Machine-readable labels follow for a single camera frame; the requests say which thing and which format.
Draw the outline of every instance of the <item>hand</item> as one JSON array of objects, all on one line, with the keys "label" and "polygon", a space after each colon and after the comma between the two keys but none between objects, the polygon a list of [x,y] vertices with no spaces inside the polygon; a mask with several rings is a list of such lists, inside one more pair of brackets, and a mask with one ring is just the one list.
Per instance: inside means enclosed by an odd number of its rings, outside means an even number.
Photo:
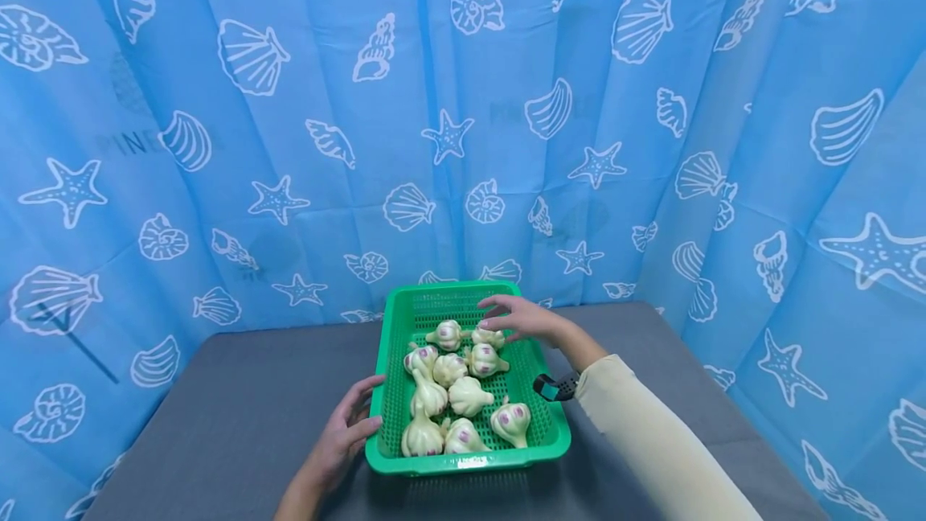
[{"label": "hand", "polygon": [[495,294],[477,304],[479,308],[489,306],[494,308],[486,313],[486,317],[479,322],[479,327],[493,332],[515,331],[507,338],[507,342],[510,343],[519,338],[531,337],[546,340],[554,348],[559,348],[563,333],[572,326],[572,322],[559,314],[519,296]]}]

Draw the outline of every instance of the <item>black wristwatch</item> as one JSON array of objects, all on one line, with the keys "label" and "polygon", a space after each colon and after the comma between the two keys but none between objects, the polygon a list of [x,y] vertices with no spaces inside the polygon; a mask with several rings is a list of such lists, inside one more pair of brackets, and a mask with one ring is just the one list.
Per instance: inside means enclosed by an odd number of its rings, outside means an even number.
[{"label": "black wristwatch", "polygon": [[538,375],[534,380],[534,392],[541,395],[548,403],[562,403],[570,400],[579,386],[579,373],[572,371],[560,380],[553,380],[549,375]]}]

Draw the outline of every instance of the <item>sleeve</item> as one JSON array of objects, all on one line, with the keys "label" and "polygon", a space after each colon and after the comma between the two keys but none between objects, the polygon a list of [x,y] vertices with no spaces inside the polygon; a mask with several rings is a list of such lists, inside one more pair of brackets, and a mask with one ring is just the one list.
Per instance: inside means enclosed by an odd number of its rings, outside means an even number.
[{"label": "sleeve", "polygon": [[707,447],[619,356],[586,369],[576,398],[669,521],[761,521]]}]

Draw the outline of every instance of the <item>green plastic basket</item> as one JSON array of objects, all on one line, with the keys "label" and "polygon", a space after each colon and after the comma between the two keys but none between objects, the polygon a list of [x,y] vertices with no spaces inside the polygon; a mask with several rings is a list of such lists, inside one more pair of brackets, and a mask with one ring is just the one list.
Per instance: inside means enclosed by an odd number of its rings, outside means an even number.
[{"label": "green plastic basket", "polygon": [[[408,405],[415,392],[415,381],[404,370],[402,361],[408,353],[408,343],[425,346],[424,336],[438,322],[453,319],[463,330],[473,330],[485,310],[476,307],[484,297],[493,294],[520,295],[510,282],[446,282],[410,285],[391,292],[386,301],[383,336],[379,339],[376,373],[388,375],[383,386],[373,391],[371,415],[383,416],[383,426],[367,441],[366,454],[370,467],[381,474],[402,474],[418,477],[426,474],[450,474],[474,470],[512,469],[534,462],[559,459],[572,442],[572,432],[562,406],[548,403],[534,392],[538,374],[547,373],[547,361],[540,346],[529,339],[506,344],[500,356],[511,369],[498,373],[481,384],[484,391],[495,395],[495,403],[482,409],[470,420],[482,441],[492,449],[486,453],[449,454],[404,457],[401,449],[402,432],[411,422]],[[465,338],[463,346],[471,345]],[[524,403],[531,410],[528,448],[516,449],[502,440],[489,425],[489,416],[501,406],[508,395],[511,403]],[[456,418],[450,407],[446,416]],[[444,416],[435,417],[438,424]]]}]

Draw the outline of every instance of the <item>shower curtain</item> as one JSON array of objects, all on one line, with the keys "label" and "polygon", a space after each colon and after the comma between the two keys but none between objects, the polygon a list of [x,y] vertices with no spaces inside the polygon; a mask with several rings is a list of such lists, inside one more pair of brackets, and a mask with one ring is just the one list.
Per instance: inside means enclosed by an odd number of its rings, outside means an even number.
[{"label": "shower curtain", "polygon": [[0,521],[83,516],[211,334],[474,278],[650,302],[834,519],[921,519],[925,14],[0,0]]}]

